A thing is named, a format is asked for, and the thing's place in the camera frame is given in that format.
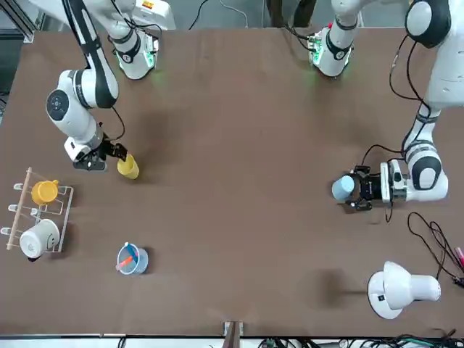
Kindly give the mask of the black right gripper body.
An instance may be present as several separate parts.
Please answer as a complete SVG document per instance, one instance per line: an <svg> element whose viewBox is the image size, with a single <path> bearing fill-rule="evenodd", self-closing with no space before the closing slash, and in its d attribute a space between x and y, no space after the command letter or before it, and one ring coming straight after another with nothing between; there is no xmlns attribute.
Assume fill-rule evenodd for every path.
<svg viewBox="0 0 464 348"><path fill-rule="evenodd" d="M110 141L108 135L104 134L100 145L98 145L95 149L90 151L86 159L92 162L96 162L98 160L105 161L106 157L111 155L112 147L113 144Z"/></svg>

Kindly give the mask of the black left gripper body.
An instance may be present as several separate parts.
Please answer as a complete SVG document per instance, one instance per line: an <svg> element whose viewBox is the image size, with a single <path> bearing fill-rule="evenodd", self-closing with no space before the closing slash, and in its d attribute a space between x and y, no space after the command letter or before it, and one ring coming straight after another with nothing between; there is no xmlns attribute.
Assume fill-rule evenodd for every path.
<svg viewBox="0 0 464 348"><path fill-rule="evenodd" d="M359 182L359 197L371 201L382 200L381 175L379 173L370 174L369 181Z"/></svg>

